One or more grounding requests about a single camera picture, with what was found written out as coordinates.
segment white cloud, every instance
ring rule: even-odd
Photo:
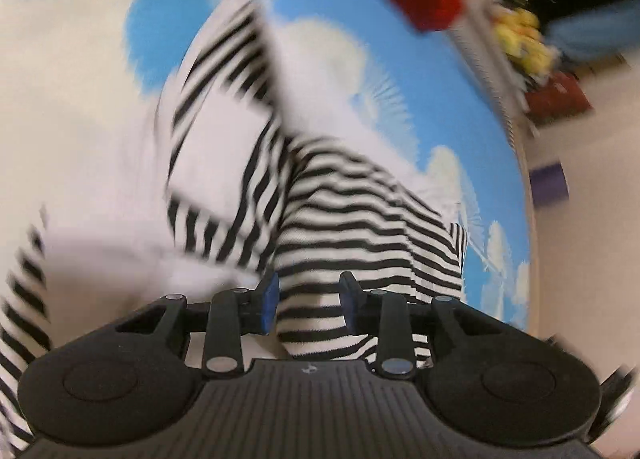
[[[495,271],[489,282],[482,286],[480,310],[498,320],[504,319],[504,280]]]
[[[458,156],[448,146],[436,146],[431,150],[427,177],[445,190],[457,204],[462,203],[460,172]]]
[[[516,287],[512,301],[514,304],[526,304],[529,301],[529,262],[520,262],[516,274]]]
[[[295,20],[285,26],[286,35],[322,60],[348,96],[360,92],[367,51],[358,39],[317,18]]]
[[[500,226],[500,222],[494,220],[489,226],[489,240],[486,243],[487,260],[500,273],[506,271],[507,262],[505,259],[506,236],[504,230]]]
[[[527,330],[527,305],[516,305],[515,312],[511,317],[511,323],[522,331]]]

